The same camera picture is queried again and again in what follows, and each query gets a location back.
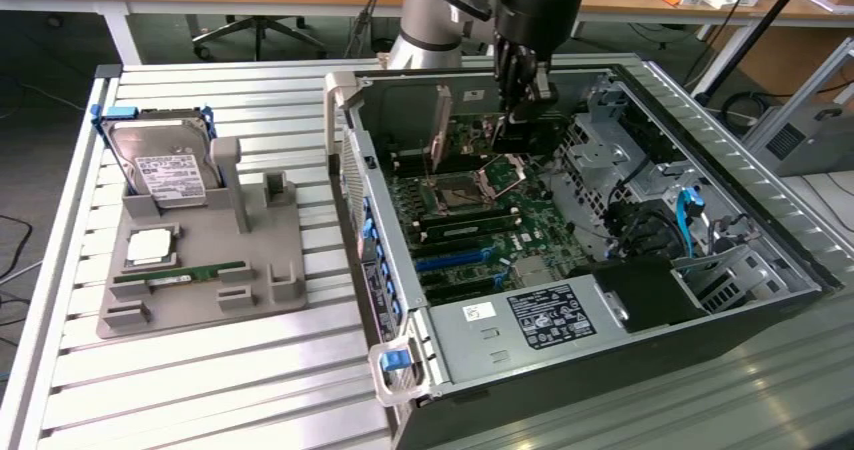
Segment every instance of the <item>motherboard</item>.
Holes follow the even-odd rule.
[[[392,154],[384,169],[434,305],[560,280],[588,263],[535,157],[490,150],[496,121],[452,116],[431,146]]]

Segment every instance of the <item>floor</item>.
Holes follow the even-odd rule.
[[[65,180],[72,147],[81,122],[81,112],[41,96],[36,91],[21,91],[20,84],[31,85],[83,106],[89,81],[99,64],[119,63],[112,40],[103,19],[91,14],[64,14],[64,24],[47,25],[44,13],[5,12],[5,44],[0,45],[0,115],[17,111],[0,119],[0,214],[27,220],[33,233],[20,256],[17,268],[39,262],[47,246],[56,205]],[[147,63],[196,63],[188,40],[184,18],[168,15],[141,15],[132,19],[132,29]],[[223,16],[201,16],[200,24],[209,29],[224,24]],[[328,45],[329,57],[340,58],[349,20],[345,18],[309,18],[309,33]],[[396,21],[380,19],[375,36],[394,38]],[[662,49],[659,41],[672,41]],[[626,24],[587,24],[583,38],[572,40],[560,53],[635,52],[654,60],[682,80],[704,44],[683,30],[658,25],[631,28]],[[216,61],[240,61],[252,58],[253,35],[244,31],[208,44]],[[370,56],[366,44],[361,55]],[[301,43],[281,35],[269,34],[264,41],[264,59],[296,60],[313,58],[315,52]],[[755,84],[740,74],[732,75],[719,95],[755,89]],[[24,235],[23,225],[0,220],[0,272],[11,262],[15,248]],[[3,290],[28,298],[37,272],[29,272]],[[19,302],[0,308],[0,337],[17,341],[23,324],[3,322],[25,316],[27,306]],[[0,381],[5,381],[12,368],[15,348],[0,342]]]

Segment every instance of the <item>warning label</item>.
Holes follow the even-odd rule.
[[[136,167],[155,200],[204,197],[204,182],[192,155],[136,157]]]
[[[508,297],[507,302],[534,350],[596,334],[568,285]]]

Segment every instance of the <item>metal table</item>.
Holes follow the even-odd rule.
[[[123,179],[84,119],[0,412],[0,447],[390,447],[323,150],[323,75],[353,67],[375,63],[136,66],[95,81],[89,104],[209,105],[219,134],[241,137],[244,183],[260,181],[263,170],[288,171],[309,306],[221,326],[97,338]],[[843,292],[722,358],[442,448],[818,444],[854,421],[851,314]]]

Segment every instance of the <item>office chair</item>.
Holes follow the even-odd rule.
[[[279,32],[288,37],[299,40],[300,42],[311,45],[317,51],[317,58],[325,58],[327,51],[325,45],[313,37],[305,35],[299,30],[293,30],[287,25],[281,24],[279,20],[291,17],[265,17],[265,16],[251,16],[241,20],[237,20],[233,15],[225,16],[225,25],[217,28],[216,30],[201,33],[199,28],[199,18],[196,15],[187,15],[187,25],[189,26],[189,34],[192,37],[192,51],[196,56],[201,60],[209,60],[211,58],[211,50],[204,46],[205,42],[216,40],[217,38],[224,37],[225,35],[231,35],[240,30],[245,30],[247,28],[255,29],[255,61],[261,59],[261,40],[267,38],[267,30],[272,30]],[[305,25],[304,17],[296,18],[296,28],[305,29],[308,26]]]

